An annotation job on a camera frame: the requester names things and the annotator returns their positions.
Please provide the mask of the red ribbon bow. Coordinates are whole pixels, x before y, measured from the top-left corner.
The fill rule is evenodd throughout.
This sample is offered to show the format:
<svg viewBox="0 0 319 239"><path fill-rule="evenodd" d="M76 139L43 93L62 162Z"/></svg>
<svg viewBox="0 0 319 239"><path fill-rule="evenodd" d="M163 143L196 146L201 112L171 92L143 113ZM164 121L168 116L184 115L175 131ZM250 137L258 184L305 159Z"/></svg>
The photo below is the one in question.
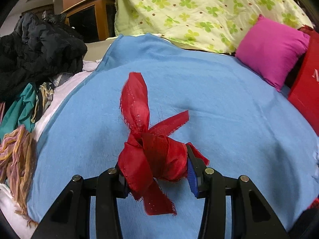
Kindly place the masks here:
<svg viewBox="0 0 319 239"><path fill-rule="evenodd" d="M195 157L209 163L192 143L170 138L170 134L189 121L188 111L150 126L148 90L139 72L129 74L122 89L120 109L130 134L117 165L134 199L143 200L148 215L176 215L175 205L162 192L157 180L178 182L187 176L187 146Z"/></svg>

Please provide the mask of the multicolour scarf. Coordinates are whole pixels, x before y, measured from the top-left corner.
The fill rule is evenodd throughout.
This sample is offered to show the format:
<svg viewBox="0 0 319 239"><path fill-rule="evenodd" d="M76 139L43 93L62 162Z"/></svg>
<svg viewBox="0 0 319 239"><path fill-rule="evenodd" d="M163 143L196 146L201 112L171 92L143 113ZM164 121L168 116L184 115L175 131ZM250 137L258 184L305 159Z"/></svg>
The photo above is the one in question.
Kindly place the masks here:
<svg viewBox="0 0 319 239"><path fill-rule="evenodd" d="M4 136L1 142L1 183L8 182L11 196L20 207L16 210L27 221L36 224L28 214L27 199L36 165L35 140L20 125Z"/></svg>

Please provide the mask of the blue bed blanket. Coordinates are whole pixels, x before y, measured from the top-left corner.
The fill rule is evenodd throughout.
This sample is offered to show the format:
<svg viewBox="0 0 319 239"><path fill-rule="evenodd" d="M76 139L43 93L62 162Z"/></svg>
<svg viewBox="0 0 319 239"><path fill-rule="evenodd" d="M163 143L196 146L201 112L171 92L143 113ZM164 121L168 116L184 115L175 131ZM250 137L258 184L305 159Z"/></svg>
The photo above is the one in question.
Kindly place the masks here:
<svg viewBox="0 0 319 239"><path fill-rule="evenodd" d="M285 229L318 196L318 136L274 87L235 57L180 49L153 35L123 36L67 95L37 142L29 216L39 222L75 174L113 167L129 130L119 109L129 73L148 88L150 124L188 111L172 134L222 175L247 175Z"/></svg>

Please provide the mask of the teal garment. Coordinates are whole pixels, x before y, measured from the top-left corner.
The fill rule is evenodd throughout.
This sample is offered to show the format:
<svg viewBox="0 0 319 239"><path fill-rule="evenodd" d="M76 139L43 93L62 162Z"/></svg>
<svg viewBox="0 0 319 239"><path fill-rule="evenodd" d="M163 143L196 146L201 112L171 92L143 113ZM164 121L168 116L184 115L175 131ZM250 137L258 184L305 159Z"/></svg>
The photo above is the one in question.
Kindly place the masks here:
<svg viewBox="0 0 319 239"><path fill-rule="evenodd" d="M1 140L6 134L11 133L20 125L24 125L26 130L32 132L35 124L31 122L36 105L36 87L34 83L29 83L17 96L3 117L1 123Z"/></svg>

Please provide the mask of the red Nilrich paper bag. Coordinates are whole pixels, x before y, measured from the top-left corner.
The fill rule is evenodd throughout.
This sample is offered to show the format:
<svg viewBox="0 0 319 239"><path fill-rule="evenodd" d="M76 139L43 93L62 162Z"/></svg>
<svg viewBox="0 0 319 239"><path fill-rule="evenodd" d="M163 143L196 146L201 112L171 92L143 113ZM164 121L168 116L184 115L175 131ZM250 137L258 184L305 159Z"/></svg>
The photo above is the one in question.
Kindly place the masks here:
<svg viewBox="0 0 319 239"><path fill-rule="evenodd" d="M310 35L308 50L288 95L288 101L299 110L316 133L319 118L318 66L318 33L314 31Z"/></svg>

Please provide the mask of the magenta pillow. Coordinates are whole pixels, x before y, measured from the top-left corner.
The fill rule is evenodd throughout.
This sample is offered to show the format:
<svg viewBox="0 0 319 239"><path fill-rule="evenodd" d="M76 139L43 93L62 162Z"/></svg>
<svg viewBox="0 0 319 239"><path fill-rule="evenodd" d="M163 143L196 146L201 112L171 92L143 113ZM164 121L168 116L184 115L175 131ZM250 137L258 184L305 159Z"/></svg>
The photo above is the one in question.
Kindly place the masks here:
<svg viewBox="0 0 319 239"><path fill-rule="evenodd" d="M309 41L308 34L259 15L235 57L280 91L289 72L307 52Z"/></svg>

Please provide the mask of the black clothes pile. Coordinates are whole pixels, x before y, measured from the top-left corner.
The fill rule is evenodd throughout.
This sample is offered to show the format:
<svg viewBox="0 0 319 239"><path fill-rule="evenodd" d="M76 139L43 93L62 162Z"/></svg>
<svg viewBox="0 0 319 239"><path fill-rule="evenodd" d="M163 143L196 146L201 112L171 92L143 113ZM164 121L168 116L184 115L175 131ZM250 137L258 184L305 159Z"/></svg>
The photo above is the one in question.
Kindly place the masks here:
<svg viewBox="0 0 319 239"><path fill-rule="evenodd" d="M59 14L41 20L28 12L1 37L1 102L14 100L29 83L82 70L87 46L65 19Z"/></svg>

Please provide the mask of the wooden bedside cabinet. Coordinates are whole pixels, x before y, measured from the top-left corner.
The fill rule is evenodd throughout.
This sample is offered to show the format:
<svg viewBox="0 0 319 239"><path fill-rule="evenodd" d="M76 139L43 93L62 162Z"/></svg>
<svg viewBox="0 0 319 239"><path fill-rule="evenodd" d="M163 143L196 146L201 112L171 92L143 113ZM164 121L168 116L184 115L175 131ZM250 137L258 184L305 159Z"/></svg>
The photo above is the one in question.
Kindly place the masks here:
<svg viewBox="0 0 319 239"><path fill-rule="evenodd" d="M115 0L63 0L66 22L86 43L115 36Z"/></svg>

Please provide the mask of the green clover pattern quilt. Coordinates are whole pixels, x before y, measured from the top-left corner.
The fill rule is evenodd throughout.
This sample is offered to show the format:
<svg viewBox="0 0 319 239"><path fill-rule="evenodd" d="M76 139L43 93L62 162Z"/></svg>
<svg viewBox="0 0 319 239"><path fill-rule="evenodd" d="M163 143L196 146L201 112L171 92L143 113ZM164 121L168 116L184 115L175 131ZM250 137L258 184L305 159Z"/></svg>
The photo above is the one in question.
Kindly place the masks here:
<svg viewBox="0 0 319 239"><path fill-rule="evenodd" d="M294 0L116 0L115 32L159 35L180 48L233 53L262 15L294 29L311 21Z"/></svg>

